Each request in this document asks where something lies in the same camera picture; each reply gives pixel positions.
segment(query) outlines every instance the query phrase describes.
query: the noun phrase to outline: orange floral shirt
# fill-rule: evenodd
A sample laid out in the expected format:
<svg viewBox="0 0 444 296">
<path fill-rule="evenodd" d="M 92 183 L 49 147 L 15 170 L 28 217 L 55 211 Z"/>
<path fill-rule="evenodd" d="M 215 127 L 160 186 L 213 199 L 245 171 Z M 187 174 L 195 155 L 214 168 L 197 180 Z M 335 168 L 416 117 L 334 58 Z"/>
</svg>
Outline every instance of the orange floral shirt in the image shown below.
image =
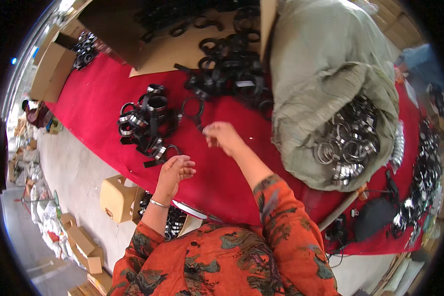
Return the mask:
<svg viewBox="0 0 444 296">
<path fill-rule="evenodd" d="M 109 295 L 338 295 L 317 225 L 278 175 L 253 191 L 263 227 L 208 223 L 176 239 L 140 222 Z"/>
</svg>

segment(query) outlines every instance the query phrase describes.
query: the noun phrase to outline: black bag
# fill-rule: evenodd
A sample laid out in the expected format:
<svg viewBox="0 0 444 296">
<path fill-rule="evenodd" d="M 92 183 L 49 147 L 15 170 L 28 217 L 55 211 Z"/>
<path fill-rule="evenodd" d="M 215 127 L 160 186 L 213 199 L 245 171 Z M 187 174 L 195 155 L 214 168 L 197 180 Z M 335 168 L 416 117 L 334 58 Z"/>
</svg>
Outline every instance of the black bag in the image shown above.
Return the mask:
<svg viewBox="0 0 444 296">
<path fill-rule="evenodd" d="M 384 197 L 373 199 L 365 204 L 354 224 L 355 241 L 361 242 L 390 224 L 398 213 L 394 204 Z"/>
</svg>

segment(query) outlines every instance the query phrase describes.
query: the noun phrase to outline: hand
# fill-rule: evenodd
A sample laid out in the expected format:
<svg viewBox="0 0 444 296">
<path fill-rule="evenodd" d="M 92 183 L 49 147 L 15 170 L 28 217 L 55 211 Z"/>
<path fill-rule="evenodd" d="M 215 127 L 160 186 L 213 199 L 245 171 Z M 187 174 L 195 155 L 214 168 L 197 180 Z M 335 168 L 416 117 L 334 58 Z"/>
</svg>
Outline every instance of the hand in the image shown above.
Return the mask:
<svg viewBox="0 0 444 296">
<path fill-rule="evenodd" d="M 221 147 L 225 154 L 230 157 L 246 147 L 245 142 L 240 138 L 235 128 L 228 122 L 213 122 L 206 126 L 202 133 L 205 135 L 209 148 Z"/>
<path fill-rule="evenodd" d="M 176 155 L 163 164 L 153 195 L 155 201 L 169 205 L 178 192 L 179 182 L 194 176 L 195 162 L 190 159 L 187 155 Z"/>
<path fill-rule="evenodd" d="M 403 72 L 400 70 L 400 68 L 396 68 L 396 67 L 395 67 L 395 81 L 397 83 L 403 83 L 404 82 Z"/>
</svg>

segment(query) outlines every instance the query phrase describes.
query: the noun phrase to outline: person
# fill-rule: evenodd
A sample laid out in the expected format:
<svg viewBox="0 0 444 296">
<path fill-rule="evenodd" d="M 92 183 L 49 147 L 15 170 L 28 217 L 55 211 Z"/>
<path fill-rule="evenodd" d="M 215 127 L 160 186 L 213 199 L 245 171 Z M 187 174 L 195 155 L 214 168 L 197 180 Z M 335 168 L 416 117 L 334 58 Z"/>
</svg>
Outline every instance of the person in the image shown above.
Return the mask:
<svg viewBox="0 0 444 296">
<path fill-rule="evenodd" d="M 428 93 L 432 102 L 444 117 L 444 76 L 431 44 L 423 44 L 414 48 L 406 48 L 395 62 L 395 79 L 404 79 L 414 88 L 417 95 Z"/>
<path fill-rule="evenodd" d="M 338 295 L 317 225 L 227 122 L 204 128 L 209 147 L 239 165 L 253 190 L 263 227 L 207 223 L 166 241 L 168 207 L 183 180 L 196 174 L 187 155 L 163 164 L 152 200 L 108 295 Z"/>
<path fill-rule="evenodd" d="M 28 100 L 24 100 L 21 104 L 21 108 L 26 113 L 26 119 L 28 122 L 38 128 L 47 127 L 48 123 L 53 118 L 53 114 L 43 102 L 38 104 L 38 108 L 30 109 Z"/>
</svg>

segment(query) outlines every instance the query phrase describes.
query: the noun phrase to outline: silver bracelet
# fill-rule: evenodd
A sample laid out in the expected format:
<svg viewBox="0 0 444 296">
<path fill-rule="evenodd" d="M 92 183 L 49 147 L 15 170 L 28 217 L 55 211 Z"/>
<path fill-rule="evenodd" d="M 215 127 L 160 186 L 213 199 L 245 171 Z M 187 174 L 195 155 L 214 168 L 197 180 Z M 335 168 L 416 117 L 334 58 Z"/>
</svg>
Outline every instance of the silver bracelet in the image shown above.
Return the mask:
<svg viewBox="0 0 444 296">
<path fill-rule="evenodd" d="M 166 208 L 166 209 L 169 208 L 169 205 L 160 204 L 159 202 L 154 201 L 153 198 L 150 198 L 149 202 L 152 203 L 152 204 L 156 204 L 156 205 L 162 206 L 163 208 Z"/>
</svg>

